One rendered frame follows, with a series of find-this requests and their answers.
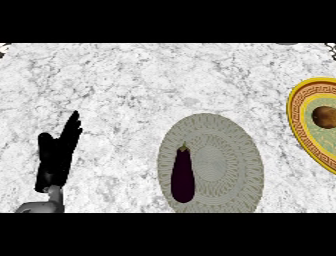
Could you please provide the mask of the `dark purple eggplant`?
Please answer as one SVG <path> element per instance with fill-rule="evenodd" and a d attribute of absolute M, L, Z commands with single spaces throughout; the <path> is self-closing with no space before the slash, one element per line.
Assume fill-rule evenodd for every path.
<path fill-rule="evenodd" d="M 171 173 L 171 194 L 180 203 L 188 203 L 195 197 L 195 175 L 191 149 L 186 145 L 177 149 Z"/>

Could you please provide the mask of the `grey patterned round plate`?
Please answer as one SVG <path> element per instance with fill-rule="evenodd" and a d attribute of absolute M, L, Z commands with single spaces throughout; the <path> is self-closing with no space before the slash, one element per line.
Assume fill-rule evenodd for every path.
<path fill-rule="evenodd" d="M 171 194 L 171 174 L 182 146 L 191 151 L 196 188 L 188 203 L 180 203 Z M 173 125 L 160 146 L 158 179 L 177 213 L 256 211 L 264 189 L 264 165 L 251 136 L 229 118 L 201 113 Z"/>

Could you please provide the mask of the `brown pear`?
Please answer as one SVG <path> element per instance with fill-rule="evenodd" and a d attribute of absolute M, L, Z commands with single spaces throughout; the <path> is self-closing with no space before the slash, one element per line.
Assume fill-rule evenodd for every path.
<path fill-rule="evenodd" d="M 313 110 L 312 114 L 315 124 L 325 128 L 336 128 L 336 108 L 329 106 L 320 106 Z"/>

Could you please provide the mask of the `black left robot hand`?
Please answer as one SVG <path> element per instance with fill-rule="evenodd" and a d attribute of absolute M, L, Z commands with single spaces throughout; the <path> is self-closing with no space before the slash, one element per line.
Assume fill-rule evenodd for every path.
<path fill-rule="evenodd" d="M 81 133 L 80 113 L 74 111 L 61 136 L 55 138 L 47 132 L 38 135 L 40 166 L 36 191 L 40 193 L 46 193 L 52 185 L 64 187 L 67 184 Z"/>

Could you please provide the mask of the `yellow green round placemat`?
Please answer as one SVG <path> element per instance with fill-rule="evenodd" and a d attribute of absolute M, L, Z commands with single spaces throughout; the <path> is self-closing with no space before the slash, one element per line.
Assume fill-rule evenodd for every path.
<path fill-rule="evenodd" d="M 336 175 L 336 127 L 326 129 L 318 125 L 320 107 L 336 109 L 335 78 L 312 78 L 294 87 L 288 97 L 287 114 L 304 150 Z"/>

